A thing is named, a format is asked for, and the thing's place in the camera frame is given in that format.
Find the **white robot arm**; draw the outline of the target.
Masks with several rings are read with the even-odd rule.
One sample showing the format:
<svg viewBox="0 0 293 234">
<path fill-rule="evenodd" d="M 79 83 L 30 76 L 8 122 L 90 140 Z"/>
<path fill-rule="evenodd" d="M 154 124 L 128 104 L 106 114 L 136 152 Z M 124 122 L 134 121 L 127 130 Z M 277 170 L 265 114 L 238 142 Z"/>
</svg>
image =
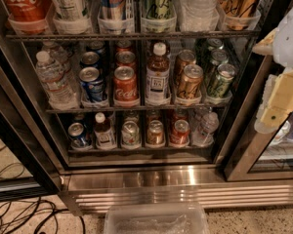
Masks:
<svg viewBox="0 0 293 234">
<path fill-rule="evenodd" d="M 293 112 L 293 7 L 263 40 L 253 47 L 261 56 L 272 56 L 284 67 L 279 75 L 270 75 L 258 108 L 254 129 L 261 134 L 276 131 Z"/>
</svg>

